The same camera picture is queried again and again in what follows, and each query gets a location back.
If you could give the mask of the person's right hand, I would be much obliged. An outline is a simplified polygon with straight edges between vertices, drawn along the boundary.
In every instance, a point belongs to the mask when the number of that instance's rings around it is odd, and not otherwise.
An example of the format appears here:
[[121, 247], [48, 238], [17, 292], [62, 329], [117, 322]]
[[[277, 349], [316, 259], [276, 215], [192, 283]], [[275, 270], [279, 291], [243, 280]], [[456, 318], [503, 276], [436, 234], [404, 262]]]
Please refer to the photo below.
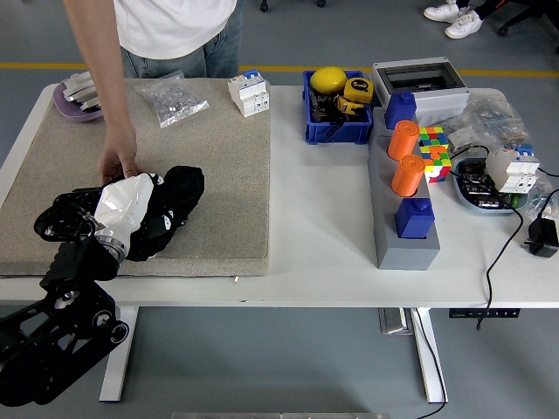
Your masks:
[[132, 125], [107, 126], [99, 162], [100, 182], [109, 183], [120, 175], [125, 178], [138, 175], [140, 169], [136, 165], [136, 153], [136, 132]]

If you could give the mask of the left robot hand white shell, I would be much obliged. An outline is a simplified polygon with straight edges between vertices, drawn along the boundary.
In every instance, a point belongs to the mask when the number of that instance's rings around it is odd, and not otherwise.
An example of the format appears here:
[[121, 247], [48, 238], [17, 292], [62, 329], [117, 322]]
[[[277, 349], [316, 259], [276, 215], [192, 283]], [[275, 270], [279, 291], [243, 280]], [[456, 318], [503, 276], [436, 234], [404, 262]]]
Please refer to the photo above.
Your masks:
[[155, 185], [162, 182], [163, 178], [155, 173], [142, 173], [107, 185], [93, 215], [102, 225], [95, 236], [116, 239], [128, 248], [131, 235], [139, 230], [147, 213]]

